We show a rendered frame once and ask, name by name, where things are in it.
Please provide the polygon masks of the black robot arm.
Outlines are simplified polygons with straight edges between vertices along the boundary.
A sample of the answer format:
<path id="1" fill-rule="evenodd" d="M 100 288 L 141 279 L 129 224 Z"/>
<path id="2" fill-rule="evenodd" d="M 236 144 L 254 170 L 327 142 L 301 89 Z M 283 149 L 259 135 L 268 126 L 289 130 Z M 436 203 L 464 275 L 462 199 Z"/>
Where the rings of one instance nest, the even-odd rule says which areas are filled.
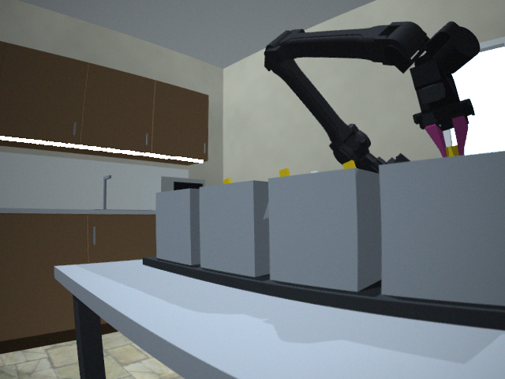
<path id="1" fill-rule="evenodd" d="M 453 21 L 431 39 L 419 25 L 402 21 L 323 32 L 286 30 L 266 46 L 264 67 L 281 77 L 322 125 L 332 142 L 329 147 L 342 165 L 353 160 L 356 168 L 379 173 L 379 165 L 395 159 L 386 162 L 372 155 L 368 136 L 335 113 L 294 59 L 360 58 L 395 66 L 402 73 L 414 64 L 410 73 L 423 112 L 460 101 L 452 74 L 479 52 L 477 37 Z"/>

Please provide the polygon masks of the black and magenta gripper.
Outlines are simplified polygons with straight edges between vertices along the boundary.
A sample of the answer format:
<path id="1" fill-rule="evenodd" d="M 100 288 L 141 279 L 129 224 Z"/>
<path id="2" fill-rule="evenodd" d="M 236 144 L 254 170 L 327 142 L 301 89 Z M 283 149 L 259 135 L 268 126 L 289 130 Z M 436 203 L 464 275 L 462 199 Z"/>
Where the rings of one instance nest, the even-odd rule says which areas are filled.
<path id="1" fill-rule="evenodd" d="M 421 129 L 427 131 L 428 135 L 440 150 L 442 157 L 447 157 L 443 131 L 454 129 L 458 153 L 459 155 L 465 155 L 466 138 L 469 129 L 468 116 L 470 115 L 475 115 L 473 104 L 470 99 L 464 99 L 414 114 L 413 120 L 415 124 L 420 123 Z"/>

